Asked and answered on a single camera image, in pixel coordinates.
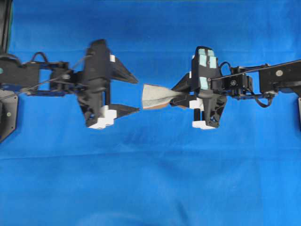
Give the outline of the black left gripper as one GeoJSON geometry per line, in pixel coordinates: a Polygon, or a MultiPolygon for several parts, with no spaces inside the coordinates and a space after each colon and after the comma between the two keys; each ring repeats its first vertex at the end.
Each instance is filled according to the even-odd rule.
{"type": "Polygon", "coordinates": [[[116,57],[111,61],[110,50],[104,39],[93,41],[87,49],[80,83],[84,89],[77,93],[78,103],[90,129],[104,129],[114,119],[140,111],[140,108],[111,105],[111,79],[138,83],[137,78],[116,57]]]}

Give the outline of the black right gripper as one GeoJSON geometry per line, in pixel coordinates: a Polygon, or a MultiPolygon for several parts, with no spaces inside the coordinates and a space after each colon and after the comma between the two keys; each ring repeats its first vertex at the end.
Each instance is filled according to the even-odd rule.
{"type": "Polygon", "coordinates": [[[172,88],[173,91],[194,92],[194,95],[181,95],[170,100],[171,106],[190,106],[193,104],[194,120],[192,126],[199,129],[215,129],[220,125],[227,97],[219,91],[222,82],[213,84],[213,79],[221,76],[218,58],[209,47],[196,47],[195,55],[191,62],[190,73],[186,73],[172,88]]]}

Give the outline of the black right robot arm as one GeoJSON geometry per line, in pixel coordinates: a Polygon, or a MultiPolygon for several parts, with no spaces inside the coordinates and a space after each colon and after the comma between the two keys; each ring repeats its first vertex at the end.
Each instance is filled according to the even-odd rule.
{"type": "Polygon", "coordinates": [[[211,48],[198,46],[191,71],[172,88],[178,95],[170,100],[170,105],[193,109],[192,126],[195,128],[218,128],[228,97],[253,99],[267,108],[278,92],[301,94],[299,60],[277,65],[230,67],[230,74],[225,76],[222,66],[211,48]]]}

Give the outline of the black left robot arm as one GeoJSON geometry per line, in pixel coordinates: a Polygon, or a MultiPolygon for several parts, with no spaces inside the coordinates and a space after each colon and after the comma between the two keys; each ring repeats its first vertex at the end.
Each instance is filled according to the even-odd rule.
{"type": "Polygon", "coordinates": [[[74,94],[86,126],[104,129],[114,124],[115,119],[139,111],[139,108],[111,103],[111,81],[118,80],[136,84],[138,80],[111,54],[104,39],[93,41],[86,55],[78,63],[83,63],[82,71],[75,71],[68,62],[50,62],[43,52],[37,52],[43,61],[32,58],[21,63],[12,54],[0,56],[0,89],[9,94],[5,100],[25,93],[30,96],[63,97],[74,94]]]}

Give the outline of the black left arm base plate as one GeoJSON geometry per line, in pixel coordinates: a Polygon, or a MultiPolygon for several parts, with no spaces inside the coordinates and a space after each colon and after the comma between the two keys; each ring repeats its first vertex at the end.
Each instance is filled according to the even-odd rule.
{"type": "Polygon", "coordinates": [[[16,129],[18,96],[0,101],[0,142],[2,143],[16,129]]]}

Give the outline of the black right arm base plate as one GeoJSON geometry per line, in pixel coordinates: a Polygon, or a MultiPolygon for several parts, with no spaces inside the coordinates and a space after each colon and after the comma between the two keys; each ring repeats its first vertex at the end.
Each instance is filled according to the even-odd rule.
{"type": "Polygon", "coordinates": [[[297,99],[297,105],[298,105],[299,125],[300,125],[300,129],[301,129],[301,97],[298,97],[298,99],[297,99]]]}

